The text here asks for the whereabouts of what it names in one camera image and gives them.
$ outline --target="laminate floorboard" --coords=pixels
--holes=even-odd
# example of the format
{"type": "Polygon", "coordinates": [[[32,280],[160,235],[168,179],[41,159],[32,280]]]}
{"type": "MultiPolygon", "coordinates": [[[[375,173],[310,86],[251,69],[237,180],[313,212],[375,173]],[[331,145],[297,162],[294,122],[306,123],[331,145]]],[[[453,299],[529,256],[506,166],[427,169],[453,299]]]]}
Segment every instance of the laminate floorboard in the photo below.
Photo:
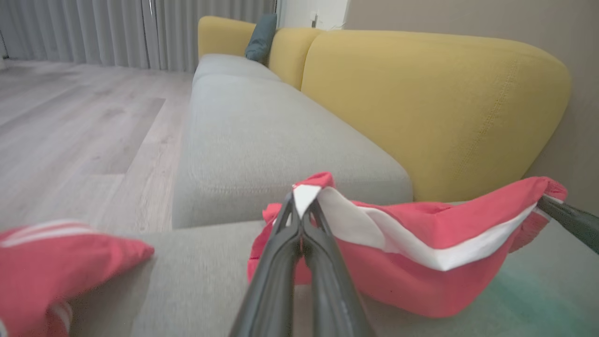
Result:
{"type": "Polygon", "coordinates": [[[0,73],[0,230],[75,218],[170,231],[193,74],[9,61],[0,73]]]}

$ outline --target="red pillowcase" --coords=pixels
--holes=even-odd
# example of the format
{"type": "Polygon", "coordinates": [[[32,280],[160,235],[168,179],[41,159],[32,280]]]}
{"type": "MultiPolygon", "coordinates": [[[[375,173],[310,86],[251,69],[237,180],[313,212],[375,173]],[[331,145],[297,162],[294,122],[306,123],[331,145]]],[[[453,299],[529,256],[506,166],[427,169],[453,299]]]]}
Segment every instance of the red pillowcase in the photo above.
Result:
{"type": "Polygon", "coordinates": [[[68,337],[67,300],[147,260],[154,248],[53,221],[0,233],[0,336],[68,337]]]}

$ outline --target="sofa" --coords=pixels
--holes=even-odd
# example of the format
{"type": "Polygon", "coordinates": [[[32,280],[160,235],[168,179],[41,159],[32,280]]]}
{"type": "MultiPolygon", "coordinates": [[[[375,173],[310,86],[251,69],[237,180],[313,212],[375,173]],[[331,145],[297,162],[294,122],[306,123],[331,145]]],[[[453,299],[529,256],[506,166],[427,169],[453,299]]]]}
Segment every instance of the sofa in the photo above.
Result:
{"type": "Polygon", "coordinates": [[[173,228],[259,220],[320,171],[367,203],[478,197],[524,175],[570,95],[515,41],[282,28],[265,67],[243,57],[253,27],[199,21],[173,228]]]}
{"type": "MultiPolygon", "coordinates": [[[[514,41],[282,28],[264,66],[243,58],[253,27],[199,21],[174,230],[136,236],[155,257],[72,301],[72,336],[226,336],[261,210],[294,182],[330,171],[377,204],[475,198],[524,175],[570,94],[560,61],[514,41]]],[[[552,222],[455,317],[363,300],[379,336],[594,336],[594,279],[599,259],[552,222]]],[[[310,336],[310,287],[294,299],[294,336],[310,336]]]]}

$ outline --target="gray sofa cushion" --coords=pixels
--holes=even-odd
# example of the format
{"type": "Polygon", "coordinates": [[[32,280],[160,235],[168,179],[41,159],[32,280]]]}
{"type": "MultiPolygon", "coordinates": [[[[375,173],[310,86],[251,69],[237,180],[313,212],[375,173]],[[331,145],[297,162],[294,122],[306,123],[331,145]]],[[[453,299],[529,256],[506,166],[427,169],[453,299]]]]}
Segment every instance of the gray sofa cushion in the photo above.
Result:
{"type": "Polygon", "coordinates": [[[268,203],[321,171],[350,199],[412,200],[410,179],[391,156],[292,86],[202,76],[192,90],[173,227],[261,219],[268,203]]]}
{"type": "MultiPolygon", "coordinates": [[[[227,336],[262,225],[141,236],[155,257],[73,301],[71,336],[227,336]]],[[[597,279],[599,258],[552,222],[510,254],[489,287],[454,317],[420,317],[367,297],[364,303],[379,337],[598,336],[597,279]]],[[[310,287],[296,288],[294,337],[311,336],[310,296],[310,287]]]]}
{"type": "Polygon", "coordinates": [[[248,60],[242,56],[206,54],[199,60],[198,68],[193,75],[192,85],[195,85],[195,82],[200,77],[214,74],[281,81],[275,73],[263,64],[248,60]]]}

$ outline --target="red and white fabric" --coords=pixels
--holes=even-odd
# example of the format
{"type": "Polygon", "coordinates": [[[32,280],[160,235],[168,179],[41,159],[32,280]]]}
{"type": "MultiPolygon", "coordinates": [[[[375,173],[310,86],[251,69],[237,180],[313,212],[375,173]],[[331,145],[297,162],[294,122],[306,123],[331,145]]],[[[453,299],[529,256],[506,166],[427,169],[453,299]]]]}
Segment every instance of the red and white fabric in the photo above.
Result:
{"type": "MultiPolygon", "coordinates": [[[[539,199],[563,202],[567,192],[552,179],[531,177],[456,206],[376,206],[349,201],[330,173],[319,173],[295,184],[293,194],[300,215],[318,199],[360,292],[416,314],[447,317],[470,304],[506,255],[530,243],[549,222],[536,208],[539,199]]],[[[252,246],[249,280],[280,207],[270,204],[263,211],[267,225],[252,246]]],[[[309,284],[310,278],[302,259],[295,283],[309,284]]]]}
{"type": "Polygon", "coordinates": [[[67,300],[150,258],[139,240],[60,220],[0,233],[0,336],[68,337],[67,300]]]}

